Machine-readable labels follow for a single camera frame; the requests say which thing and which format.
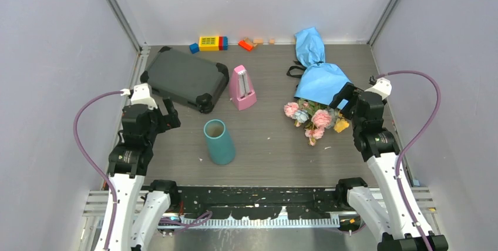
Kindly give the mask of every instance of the red toy block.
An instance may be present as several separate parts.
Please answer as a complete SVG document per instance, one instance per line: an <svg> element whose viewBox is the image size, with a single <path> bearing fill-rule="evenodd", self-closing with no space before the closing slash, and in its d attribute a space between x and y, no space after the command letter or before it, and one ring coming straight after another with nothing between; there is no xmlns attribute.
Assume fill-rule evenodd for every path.
<svg viewBox="0 0 498 251"><path fill-rule="evenodd" d="M219 36L218 50L223 50L223 37L222 36Z"/></svg>
<svg viewBox="0 0 498 251"><path fill-rule="evenodd" d="M240 45L240 47L244 48L245 50L247 51L251 51L253 50L253 46L252 45L249 45L247 42L245 41L239 41L238 44Z"/></svg>

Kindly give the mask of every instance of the wooden block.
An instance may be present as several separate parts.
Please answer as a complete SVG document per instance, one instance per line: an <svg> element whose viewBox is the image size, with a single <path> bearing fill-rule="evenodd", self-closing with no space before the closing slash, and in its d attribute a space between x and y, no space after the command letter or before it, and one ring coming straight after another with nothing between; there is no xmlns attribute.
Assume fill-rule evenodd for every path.
<svg viewBox="0 0 498 251"><path fill-rule="evenodd" d="M253 43L249 38L244 38L244 42L251 45L252 47L257 46L257 44Z"/></svg>

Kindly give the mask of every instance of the gray suitcase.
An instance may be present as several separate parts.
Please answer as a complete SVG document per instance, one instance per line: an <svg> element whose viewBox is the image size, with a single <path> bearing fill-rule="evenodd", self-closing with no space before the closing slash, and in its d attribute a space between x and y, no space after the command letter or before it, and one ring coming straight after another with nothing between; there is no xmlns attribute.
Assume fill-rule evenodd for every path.
<svg viewBox="0 0 498 251"><path fill-rule="evenodd" d="M228 84L228 68L221 63L164 46L140 76L152 92L163 98L197 109L213 110Z"/></svg>

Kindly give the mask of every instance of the pink flower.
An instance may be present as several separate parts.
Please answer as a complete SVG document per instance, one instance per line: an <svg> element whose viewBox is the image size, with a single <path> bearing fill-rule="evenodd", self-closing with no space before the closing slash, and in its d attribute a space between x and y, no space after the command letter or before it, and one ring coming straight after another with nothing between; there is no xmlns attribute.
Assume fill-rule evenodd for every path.
<svg viewBox="0 0 498 251"><path fill-rule="evenodd" d="M307 138L314 138L314 139L321 139L325 133L324 128L318 128L318 129L307 129L304 132L304 135Z"/></svg>
<svg viewBox="0 0 498 251"><path fill-rule="evenodd" d="M297 110L299 110L299 104L295 102L289 102L284 106L285 115L289 118L292 118Z"/></svg>
<svg viewBox="0 0 498 251"><path fill-rule="evenodd" d="M332 123L332 116L326 110L318 110L311 118L311 122L318 128L325 128Z"/></svg>

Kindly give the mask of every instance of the black strap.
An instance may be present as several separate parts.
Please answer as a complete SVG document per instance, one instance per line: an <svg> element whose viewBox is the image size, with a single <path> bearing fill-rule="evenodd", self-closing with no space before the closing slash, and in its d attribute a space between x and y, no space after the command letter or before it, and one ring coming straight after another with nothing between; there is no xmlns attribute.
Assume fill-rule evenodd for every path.
<svg viewBox="0 0 498 251"><path fill-rule="evenodd" d="M302 74L300 74L300 75L292 75L291 71L294 70L294 69L301 70L301 71L306 71L306 68L303 67L303 66L291 66L289 68L289 70L287 70L287 75L290 76L291 78L300 79L302 77Z"/></svg>

